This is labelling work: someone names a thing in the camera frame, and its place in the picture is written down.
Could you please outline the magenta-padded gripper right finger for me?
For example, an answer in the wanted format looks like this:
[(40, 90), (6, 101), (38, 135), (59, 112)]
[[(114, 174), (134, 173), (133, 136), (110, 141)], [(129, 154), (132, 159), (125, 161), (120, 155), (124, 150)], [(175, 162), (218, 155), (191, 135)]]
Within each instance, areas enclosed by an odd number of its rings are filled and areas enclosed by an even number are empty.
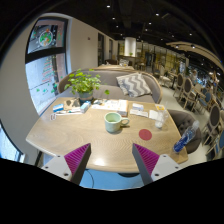
[(167, 154), (158, 155), (136, 143), (132, 146), (132, 154), (145, 185), (181, 170)]

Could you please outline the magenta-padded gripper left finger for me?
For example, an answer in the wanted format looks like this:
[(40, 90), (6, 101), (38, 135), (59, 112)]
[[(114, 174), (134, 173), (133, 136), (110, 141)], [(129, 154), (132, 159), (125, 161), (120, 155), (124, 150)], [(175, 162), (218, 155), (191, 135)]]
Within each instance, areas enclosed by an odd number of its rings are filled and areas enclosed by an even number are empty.
[(42, 169), (79, 185), (90, 155), (91, 144), (88, 143), (66, 155), (55, 156)]

